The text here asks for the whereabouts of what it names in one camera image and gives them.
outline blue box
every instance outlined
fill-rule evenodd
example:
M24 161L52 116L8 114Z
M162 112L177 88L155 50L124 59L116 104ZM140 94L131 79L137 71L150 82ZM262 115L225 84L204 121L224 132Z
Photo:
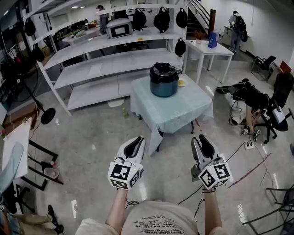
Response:
M208 47L215 48L217 46L217 41L218 41L218 34L215 32L211 32L209 36Z

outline wooden post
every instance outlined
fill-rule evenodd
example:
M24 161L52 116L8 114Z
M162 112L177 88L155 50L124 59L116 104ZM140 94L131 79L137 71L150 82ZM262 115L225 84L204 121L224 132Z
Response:
M210 32L214 31L215 29L215 14L216 14L216 10L211 9L209 26L208 26L208 37L210 36Z

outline black round base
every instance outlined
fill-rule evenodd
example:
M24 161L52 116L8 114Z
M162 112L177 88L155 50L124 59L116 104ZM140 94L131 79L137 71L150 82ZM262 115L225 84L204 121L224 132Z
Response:
M48 108L42 115L41 117L41 123L43 125L48 124L49 122L51 122L51 120L54 118L55 116L55 109L54 108Z

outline black lid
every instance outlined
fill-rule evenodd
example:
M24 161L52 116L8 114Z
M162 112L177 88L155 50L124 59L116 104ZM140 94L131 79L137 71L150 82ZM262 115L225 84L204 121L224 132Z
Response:
M150 69L150 77L156 82L170 83L179 77L178 70L169 63L156 63Z

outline pressure cooker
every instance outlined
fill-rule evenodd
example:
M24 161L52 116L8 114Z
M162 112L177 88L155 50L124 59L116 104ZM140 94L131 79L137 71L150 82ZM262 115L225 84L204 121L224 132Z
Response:
M169 63L156 63L150 69L150 90L161 97L173 95L178 90L179 72Z

